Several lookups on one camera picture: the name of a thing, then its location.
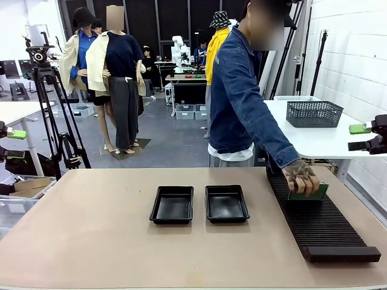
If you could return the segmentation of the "green perforated circuit board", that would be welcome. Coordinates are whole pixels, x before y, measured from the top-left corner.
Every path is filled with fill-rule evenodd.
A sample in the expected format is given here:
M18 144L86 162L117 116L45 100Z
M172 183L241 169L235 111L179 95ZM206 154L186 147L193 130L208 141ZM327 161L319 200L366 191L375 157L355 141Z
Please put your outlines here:
M319 189L311 193L309 196L305 196L301 193L290 192L288 196L289 201L321 201L323 200L326 192L329 188L328 184L319 184Z

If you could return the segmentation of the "black plastic ESD tray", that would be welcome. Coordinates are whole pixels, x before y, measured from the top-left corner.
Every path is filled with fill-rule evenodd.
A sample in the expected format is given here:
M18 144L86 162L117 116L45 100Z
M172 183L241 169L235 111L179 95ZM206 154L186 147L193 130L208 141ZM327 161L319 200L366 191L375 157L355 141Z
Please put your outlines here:
M193 219L192 186L159 186L149 220L159 225L186 225Z
M250 218L240 185L207 185L205 194L209 222L244 223Z

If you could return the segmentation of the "person's tattooed right hand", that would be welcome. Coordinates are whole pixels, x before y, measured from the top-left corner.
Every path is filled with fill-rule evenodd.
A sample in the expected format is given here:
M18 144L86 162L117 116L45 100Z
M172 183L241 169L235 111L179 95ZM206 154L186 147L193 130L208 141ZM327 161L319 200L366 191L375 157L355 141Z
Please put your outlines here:
M282 169L291 192L309 197L319 189L319 178L313 169L303 160L298 159Z

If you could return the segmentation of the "black bag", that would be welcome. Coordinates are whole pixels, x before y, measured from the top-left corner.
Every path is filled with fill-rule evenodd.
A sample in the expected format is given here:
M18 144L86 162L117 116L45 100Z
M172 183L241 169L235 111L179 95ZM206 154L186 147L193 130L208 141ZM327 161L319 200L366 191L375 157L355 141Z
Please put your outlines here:
M31 153L29 150L25 150L25 156L23 159L12 158L5 161L5 169L15 175L30 175L37 176L37 171L34 166ZM55 177L56 169L54 162L44 155L38 154L39 162L41 164L44 176Z

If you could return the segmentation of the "brown cardboard box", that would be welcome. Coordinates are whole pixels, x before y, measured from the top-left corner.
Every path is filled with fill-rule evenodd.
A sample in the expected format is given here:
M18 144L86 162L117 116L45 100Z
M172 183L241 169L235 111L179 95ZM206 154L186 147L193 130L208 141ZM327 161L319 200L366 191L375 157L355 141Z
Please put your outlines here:
M14 192L9 196L18 198L37 199L42 196L43 190L51 184L49 177L31 178L14 183Z

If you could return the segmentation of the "grey plastic mesh basket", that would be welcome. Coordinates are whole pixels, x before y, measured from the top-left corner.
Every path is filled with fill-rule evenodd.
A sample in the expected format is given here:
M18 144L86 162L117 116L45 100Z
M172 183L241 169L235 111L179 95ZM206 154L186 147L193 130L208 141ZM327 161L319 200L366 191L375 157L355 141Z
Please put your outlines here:
M288 101L286 120L296 128L337 127L343 107L330 101Z

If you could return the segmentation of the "black office chair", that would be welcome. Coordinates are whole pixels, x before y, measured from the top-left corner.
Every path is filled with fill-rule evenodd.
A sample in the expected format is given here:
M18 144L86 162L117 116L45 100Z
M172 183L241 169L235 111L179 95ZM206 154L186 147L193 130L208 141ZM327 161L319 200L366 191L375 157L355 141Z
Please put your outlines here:
M33 63L31 60L18 60L24 79L32 80Z
M19 72L14 60L0 60L0 76L7 79L18 79Z

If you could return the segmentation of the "clear floor bin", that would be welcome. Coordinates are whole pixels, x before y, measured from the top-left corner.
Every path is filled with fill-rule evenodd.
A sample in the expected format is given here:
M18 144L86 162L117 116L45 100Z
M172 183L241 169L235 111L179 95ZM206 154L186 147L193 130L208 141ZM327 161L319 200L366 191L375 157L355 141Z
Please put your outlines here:
M75 117L87 118L90 115L94 115L94 106L81 106L76 104L71 104L71 111Z

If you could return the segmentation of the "black slotted board rack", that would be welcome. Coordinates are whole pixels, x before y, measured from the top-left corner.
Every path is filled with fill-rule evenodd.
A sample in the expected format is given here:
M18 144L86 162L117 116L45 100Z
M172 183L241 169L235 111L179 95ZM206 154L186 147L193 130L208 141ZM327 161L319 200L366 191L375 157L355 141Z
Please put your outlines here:
M267 179L299 250L310 263L376 263L381 253L368 246L327 193L321 201L289 201L280 168L266 165Z

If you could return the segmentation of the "black light stand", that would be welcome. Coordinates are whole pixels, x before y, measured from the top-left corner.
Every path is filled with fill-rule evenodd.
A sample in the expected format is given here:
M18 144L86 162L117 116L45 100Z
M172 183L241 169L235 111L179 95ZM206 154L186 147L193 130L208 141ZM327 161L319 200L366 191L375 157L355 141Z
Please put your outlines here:
M291 8L294 5L295 7L294 7L294 12L289 14L288 19L285 21L285 29L288 29L288 32L285 33L285 36L286 36L285 45L279 61L279 66L275 75L272 90L270 92L269 100L273 100L276 95L276 91L279 86L279 81L281 79L281 75L285 67L286 59L290 51L291 43L295 36L295 32L298 27L298 22L301 18L301 13L302 13L304 4L306 3L306 0L287 0L287 3L291 4L290 6Z

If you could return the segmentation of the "mannequin in navy top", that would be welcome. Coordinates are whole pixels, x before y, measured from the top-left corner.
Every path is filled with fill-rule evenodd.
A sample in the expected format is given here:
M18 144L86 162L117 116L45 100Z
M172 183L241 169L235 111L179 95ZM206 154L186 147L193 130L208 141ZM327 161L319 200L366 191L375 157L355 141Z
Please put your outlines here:
M145 88L141 76L144 55L136 39L124 33L125 8L106 7L106 31L86 52L88 87L96 96L111 98L116 136L116 154L133 154L138 132L139 90Z

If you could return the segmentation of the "black brimmed hat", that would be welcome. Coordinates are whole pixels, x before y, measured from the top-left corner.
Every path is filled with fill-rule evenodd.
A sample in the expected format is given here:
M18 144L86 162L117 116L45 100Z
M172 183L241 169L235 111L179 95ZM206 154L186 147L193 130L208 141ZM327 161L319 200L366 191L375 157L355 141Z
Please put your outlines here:
M99 20L86 7L80 7L74 11L72 26L73 28L83 28L91 26Z

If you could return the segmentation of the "seated person in black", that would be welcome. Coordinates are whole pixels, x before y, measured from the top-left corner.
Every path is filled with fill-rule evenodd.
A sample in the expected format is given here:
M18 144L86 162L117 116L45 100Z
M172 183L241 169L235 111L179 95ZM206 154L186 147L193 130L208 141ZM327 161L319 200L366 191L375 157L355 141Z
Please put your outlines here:
M153 87L157 88L159 84L158 68L155 64L155 58L153 56L152 50L149 46L144 45L142 48L144 59L142 64L144 64L146 71L142 74L144 79L149 79L152 82Z

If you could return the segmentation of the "black white bucket hat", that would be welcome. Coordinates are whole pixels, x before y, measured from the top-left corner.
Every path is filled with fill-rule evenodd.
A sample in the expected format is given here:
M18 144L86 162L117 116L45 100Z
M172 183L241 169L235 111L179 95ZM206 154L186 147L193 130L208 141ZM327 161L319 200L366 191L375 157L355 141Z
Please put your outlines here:
M228 13L226 11L216 11L209 25L210 28L224 28L231 25Z

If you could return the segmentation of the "small white background robot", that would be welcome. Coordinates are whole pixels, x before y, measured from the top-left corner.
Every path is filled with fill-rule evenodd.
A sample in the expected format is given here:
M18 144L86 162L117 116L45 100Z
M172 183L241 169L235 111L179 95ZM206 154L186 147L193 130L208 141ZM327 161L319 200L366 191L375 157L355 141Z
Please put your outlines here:
M181 36L173 36L174 46L171 48L172 62L175 64L174 71L183 73L183 65L190 65L190 48L187 47Z

